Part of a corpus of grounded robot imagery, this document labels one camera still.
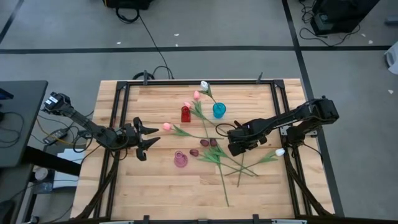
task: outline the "black box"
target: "black box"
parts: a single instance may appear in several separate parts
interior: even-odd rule
[[[147,10],[153,0],[103,0],[106,7]]]

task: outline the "desk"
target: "desk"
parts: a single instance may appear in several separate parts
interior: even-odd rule
[[[180,80],[168,81],[173,82],[183,83]],[[116,84],[117,81],[101,82],[93,118],[99,125],[109,126]],[[301,105],[305,97],[300,80],[286,79],[284,84],[290,109]],[[199,149],[200,152],[205,149],[200,146],[199,139],[174,136],[172,132],[162,129],[164,122],[170,122],[191,134],[205,136],[201,119],[192,115],[191,123],[180,121],[183,102],[191,101],[193,91],[199,88],[199,85],[183,84],[130,87],[126,122],[132,122],[132,119],[138,116],[144,126],[160,129],[159,132],[151,134],[150,138],[160,136],[162,139],[149,149],[147,161],[139,161],[134,150],[130,150],[127,158],[119,163],[111,219],[142,220],[144,215],[150,215],[151,220],[250,219],[253,214],[259,214],[260,218],[293,218],[294,211],[282,157],[275,162],[254,166],[253,171],[259,176],[242,175],[239,188],[236,187],[238,175],[225,177],[230,204],[230,207],[227,207],[217,166],[198,161],[189,155],[190,149]],[[254,118],[275,116],[270,86],[212,85],[211,89],[215,99],[227,107],[223,119],[213,119],[212,100],[207,96],[201,96],[204,115],[214,123],[233,123],[234,120],[243,123]],[[118,101],[116,124],[119,124],[121,119],[123,91]],[[283,112],[280,92],[278,99]],[[216,136],[211,124],[206,123],[206,127],[209,136]],[[244,164],[253,164],[267,152],[281,147],[279,131],[271,132],[267,138],[266,144],[245,153]],[[305,142],[317,148],[316,139],[308,137]],[[220,140],[219,143],[224,151],[229,153],[228,140]],[[92,144],[86,153],[90,153],[96,147],[97,144]],[[184,168],[178,168],[173,163],[174,152],[177,150],[188,155],[188,165]],[[305,146],[299,150],[308,188],[324,208],[333,213],[320,156]],[[104,149],[98,149],[83,163],[71,217],[77,216],[96,192],[103,156]],[[222,159],[222,162],[238,168],[227,159]],[[231,169],[223,167],[222,171],[226,174],[231,172]],[[303,213],[303,200],[299,188],[296,189],[300,211]],[[105,214],[107,199],[106,192],[101,216]]]
[[[31,177],[33,165],[47,167],[78,175],[80,165],[27,146],[37,114],[47,88],[47,81],[0,82],[0,88],[14,95],[11,100],[1,100],[0,110],[6,114],[0,127],[21,130],[18,141],[11,145],[0,143],[0,202],[9,200],[23,190]],[[15,133],[0,130],[2,140],[15,139]],[[15,209],[11,223],[15,223],[24,198],[24,192],[12,198]]]

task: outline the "table leg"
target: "table leg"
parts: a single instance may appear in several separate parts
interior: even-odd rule
[[[53,169],[70,175],[79,176],[81,165],[66,159],[59,158],[33,147],[26,147],[22,162]]]

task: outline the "purple object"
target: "purple object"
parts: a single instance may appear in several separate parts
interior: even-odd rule
[[[188,157],[184,155],[181,151],[177,151],[174,154],[174,164],[177,167],[185,167],[188,164]]]
[[[202,146],[207,147],[207,146],[209,146],[209,141],[202,139],[202,140],[200,140],[200,144],[201,144]]]
[[[217,140],[211,138],[211,139],[210,139],[210,145],[211,145],[211,146],[217,146]]]
[[[189,150],[189,154],[197,157],[197,156],[199,156],[199,151],[197,149],[191,149],[191,150]]]

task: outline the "cable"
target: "cable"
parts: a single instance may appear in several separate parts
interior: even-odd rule
[[[132,24],[133,22],[135,22],[139,18],[139,9],[133,8],[133,9],[136,10],[137,15],[133,19],[128,19],[124,15],[121,15],[119,13],[119,10],[120,10],[121,7],[129,7],[129,2],[119,1],[119,5],[116,7],[116,15],[117,15],[117,17],[119,18],[120,21],[124,22],[125,24]]]
[[[86,142],[86,147],[84,148],[84,149],[82,149],[81,151],[77,151],[76,150],[76,146],[77,146],[77,141],[79,140],[81,138],[81,135],[78,135],[77,137],[76,137],[76,139],[73,141],[73,147],[72,147],[72,149],[73,149],[73,151],[75,152],[75,153],[82,153],[82,152],[84,152],[84,151],[86,151],[88,148],[89,148],[89,146],[91,145],[91,143],[93,142],[93,135],[91,134],[91,137],[90,137],[90,142],[87,144],[87,142]]]
[[[59,138],[55,137],[55,136],[52,135],[52,134],[49,134],[49,133],[46,132],[46,131],[44,131],[42,125],[40,124],[39,119],[36,119],[36,121],[37,121],[37,124],[39,125],[40,130],[41,130],[44,134],[46,134],[47,136],[50,136],[50,137],[56,139],[57,141],[62,142],[62,143],[64,143],[64,144],[67,144],[67,145],[69,145],[69,146],[73,146],[73,145],[74,145],[74,143],[70,143],[70,142],[64,141],[64,140],[62,140],[62,139],[59,139]]]
[[[68,210],[65,211],[64,214],[62,214],[60,217],[53,219],[51,221],[45,222],[45,223],[41,223],[41,224],[51,224],[51,223],[55,223],[56,221],[60,220],[62,217],[64,217],[73,207],[73,203],[70,205],[70,207],[68,208]]]
[[[170,72],[169,72],[170,69],[169,69],[169,66],[167,65],[166,59],[164,59],[164,57],[163,57],[163,55],[162,55],[162,52],[160,52],[159,48],[157,47],[157,45],[156,45],[156,43],[155,43],[155,40],[154,40],[154,38],[152,37],[152,34],[150,34],[148,27],[145,25],[144,20],[142,19],[142,17],[141,17],[139,14],[138,14],[138,17],[139,17],[140,20],[142,21],[142,24],[144,25],[145,29],[147,30],[150,39],[152,40],[152,42],[153,42],[154,45],[155,45],[156,50],[158,51],[158,53],[159,53],[160,56],[162,57],[163,62],[164,62],[164,64],[165,64],[166,67],[167,67],[167,74],[169,75],[169,79],[170,79]]]
[[[228,126],[233,127],[234,129],[236,129],[236,127],[233,126],[232,124],[228,124],[228,123],[217,124],[217,125],[216,125],[216,132],[217,132],[217,134],[219,134],[220,136],[223,136],[223,137],[228,137],[228,135],[220,134],[220,133],[218,132],[218,127],[221,126],[221,125],[228,125]]]
[[[311,33],[311,34],[314,35],[315,37],[312,37],[312,38],[303,37],[303,35],[302,35],[302,31],[303,31],[303,30],[307,30],[309,33]],[[332,44],[332,45],[326,43],[324,40],[321,39],[321,38],[328,38],[327,36],[319,36],[319,35],[316,35],[316,34],[314,34],[312,31],[310,31],[309,29],[307,29],[307,28],[305,28],[305,27],[301,28],[301,29],[300,29],[300,32],[299,32],[298,34],[299,34],[299,36],[300,36],[302,39],[304,39],[304,40],[319,40],[319,41],[323,42],[323,43],[324,43],[326,46],[328,46],[328,47],[334,47],[334,46],[337,46],[337,45],[342,44],[342,43],[346,40],[346,38],[347,38],[348,36],[353,35],[353,34],[356,34],[356,33],[358,33],[360,30],[361,30],[361,26],[358,24],[358,30],[357,30],[357,31],[350,32],[350,33],[346,34],[340,42],[338,42],[337,44]]]
[[[62,122],[62,121],[57,121],[57,120],[55,120],[55,119],[45,118],[45,117],[41,116],[40,114],[38,114],[37,116],[39,116],[39,117],[41,117],[41,118],[43,118],[43,119],[46,119],[47,121],[54,121],[54,122],[63,124],[65,127],[69,128],[69,126],[68,126],[67,124],[65,124],[64,122]]]
[[[24,117],[21,114],[19,114],[19,113],[16,113],[16,112],[5,112],[3,114],[15,114],[15,115],[19,116],[21,118],[22,124],[21,124],[21,128],[19,129],[19,131],[0,127],[0,129],[2,129],[2,130],[17,133],[17,137],[14,140],[12,140],[12,141],[0,140],[0,142],[3,142],[3,143],[12,143],[11,145],[8,145],[8,146],[0,146],[0,149],[6,149],[6,148],[9,148],[9,147],[15,146],[18,143],[19,138],[21,137],[22,128],[24,128],[24,124],[25,124]]]
[[[311,6],[305,6],[305,4],[302,1],[299,1],[299,3],[303,6],[303,8],[301,9],[301,12],[303,13],[303,15],[301,16],[301,20],[303,21],[304,24],[309,23],[312,20],[312,18],[314,17],[314,14],[311,12],[312,12],[312,9],[313,9],[314,5],[316,4],[316,2],[317,2],[317,0],[314,0],[314,2],[312,3]],[[356,34],[357,32],[359,32],[361,30],[361,26],[358,24],[358,27],[359,27],[359,29],[357,31],[350,32],[350,33],[346,34],[343,38],[340,38],[341,39],[340,42],[338,42],[336,44],[332,44],[332,45],[326,43],[324,40],[321,39],[321,38],[327,39],[328,38],[327,36],[316,35],[314,32],[310,31],[306,27],[301,28],[300,32],[298,34],[304,40],[319,40],[319,41],[323,42],[328,47],[334,47],[334,46],[342,44],[345,41],[345,39],[347,37],[349,37],[350,35]],[[311,33],[315,37],[312,37],[312,38],[303,37],[303,35],[302,35],[303,30],[307,30],[309,33]]]
[[[56,182],[56,181],[72,181],[72,182],[78,182],[79,180],[54,180],[53,182]],[[29,189],[29,188],[35,187],[35,186],[37,186],[37,185],[40,185],[40,184],[43,184],[43,183],[41,182],[41,183],[32,184],[32,185],[30,185],[30,186],[26,186],[25,188],[23,188],[22,190],[18,191],[16,194],[14,194],[9,200],[14,199],[14,197],[16,197],[17,195],[19,195],[19,194],[22,193],[23,191],[25,191],[25,190],[27,190],[27,189]]]
[[[65,124],[64,122],[57,121],[57,120],[55,120],[55,119],[45,118],[45,117],[43,117],[43,116],[41,116],[41,115],[39,115],[39,114],[38,114],[37,116],[41,117],[42,119],[46,119],[47,121],[54,121],[54,122],[63,124],[65,127],[67,127],[66,130],[67,130],[67,131],[70,131],[70,133],[72,134],[72,138],[75,139],[75,134],[73,133],[73,131],[70,130],[70,128],[72,127],[72,124],[73,124],[73,123],[70,124],[70,125],[68,126],[68,125]]]
[[[154,77],[155,77],[156,70],[157,70],[158,68],[166,68],[166,69],[170,72],[171,77],[173,77],[173,79],[174,79],[173,72],[171,71],[171,69],[169,69],[168,67],[163,66],[163,65],[159,65],[158,67],[155,68],[154,72],[152,72],[152,75],[153,75]]]
[[[34,136],[33,134],[30,134],[30,136],[32,136],[33,138],[35,138],[38,142],[45,144],[43,141],[41,141],[40,139],[38,139],[36,136]]]
[[[315,148],[305,144],[304,142],[303,142],[303,146],[307,146],[308,148],[310,148],[310,149],[314,150],[315,152],[317,152],[319,154],[319,156],[321,157],[321,161],[323,162],[323,156],[322,156],[322,153],[320,151],[318,151]]]
[[[93,149],[93,150],[92,150],[89,154],[87,154],[84,158],[82,158],[82,159],[75,159],[75,160],[72,160],[72,162],[81,160],[80,165],[82,165],[83,162],[85,161],[85,159],[86,159],[89,155],[91,155],[91,153],[95,152],[99,147],[101,147],[101,145],[99,145],[99,146],[97,146],[95,149]]]
[[[301,20],[305,23],[305,24],[307,24],[307,23],[309,23],[310,21],[311,21],[311,19],[313,18],[313,14],[311,13],[312,12],[312,8],[314,7],[314,5],[315,5],[315,3],[317,2],[317,0],[314,0],[314,2],[312,3],[312,6],[305,6],[305,4],[302,2],[302,1],[298,1],[302,6],[303,6],[303,8],[301,9],[301,12],[303,13],[303,15],[301,16]]]
[[[18,132],[18,131],[16,131],[16,130],[13,130],[13,129],[2,128],[2,127],[0,127],[0,129],[1,129],[1,130],[5,130],[5,131],[9,131],[9,132],[12,132],[12,133],[16,133],[16,134],[17,134],[17,137],[16,137],[14,140],[11,140],[11,141],[4,141],[4,140],[0,140],[0,142],[3,142],[3,143],[12,143],[12,142],[14,142],[14,141],[18,141],[18,139],[19,139],[19,136],[20,136],[20,132]]]

